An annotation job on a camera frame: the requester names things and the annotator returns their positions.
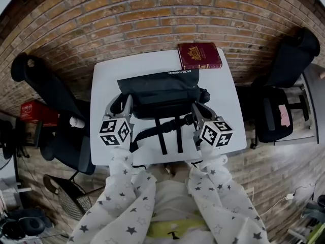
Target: person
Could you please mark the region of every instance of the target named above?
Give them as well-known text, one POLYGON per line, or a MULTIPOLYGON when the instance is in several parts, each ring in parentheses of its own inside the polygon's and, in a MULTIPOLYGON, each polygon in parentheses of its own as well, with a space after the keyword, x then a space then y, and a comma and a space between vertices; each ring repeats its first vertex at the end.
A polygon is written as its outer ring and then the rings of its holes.
POLYGON ((156 164, 133 176, 133 156, 113 149, 104 192, 68 244, 267 244, 265 226, 227 156, 156 164))

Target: pink paper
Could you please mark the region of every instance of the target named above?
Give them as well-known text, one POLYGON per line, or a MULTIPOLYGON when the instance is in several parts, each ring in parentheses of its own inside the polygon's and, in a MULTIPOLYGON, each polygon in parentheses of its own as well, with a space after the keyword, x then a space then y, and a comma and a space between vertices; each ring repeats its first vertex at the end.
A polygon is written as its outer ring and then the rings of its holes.
POLYGON ((290 119, 285 105, 279 105, 279 109, 281 113, 281 125, 286 127, 290 126, 290 119))

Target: star-patterned sleeve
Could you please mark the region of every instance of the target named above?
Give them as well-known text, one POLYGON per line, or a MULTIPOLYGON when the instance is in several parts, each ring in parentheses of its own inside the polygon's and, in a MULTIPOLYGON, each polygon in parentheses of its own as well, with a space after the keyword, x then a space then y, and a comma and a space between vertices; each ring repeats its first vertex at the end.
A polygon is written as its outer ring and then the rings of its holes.
POLYGON ((204 160, 199 169, 193 167, 189 193, 217 243, 267 244, 265 226, 243 187, 224 167, 227 161, 223 155, 204 160))
POLYGON ((113 149, 104 192, 80 220, 68 244, 142 243, 152 217, 155 178, 141 172, 132 183, 132 154, 113 149))

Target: gold emblem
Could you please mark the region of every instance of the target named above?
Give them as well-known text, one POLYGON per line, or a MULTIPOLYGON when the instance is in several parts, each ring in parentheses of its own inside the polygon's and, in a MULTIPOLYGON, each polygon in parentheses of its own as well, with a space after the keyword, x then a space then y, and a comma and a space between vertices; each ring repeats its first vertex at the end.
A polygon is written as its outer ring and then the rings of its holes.
POLYGON ((190 47, 188 55, 191 56, 192 59, 201 60, 201 54, 197 46, 190 47))

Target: red book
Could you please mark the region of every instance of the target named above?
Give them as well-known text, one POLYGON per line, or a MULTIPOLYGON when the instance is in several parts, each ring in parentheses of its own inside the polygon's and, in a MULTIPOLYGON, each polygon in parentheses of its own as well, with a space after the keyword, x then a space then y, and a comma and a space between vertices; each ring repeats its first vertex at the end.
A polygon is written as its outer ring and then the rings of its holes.
POLYGON ((222 62, 214 43, 181 43, 178 54, 182 69, 220 69, 222 62))

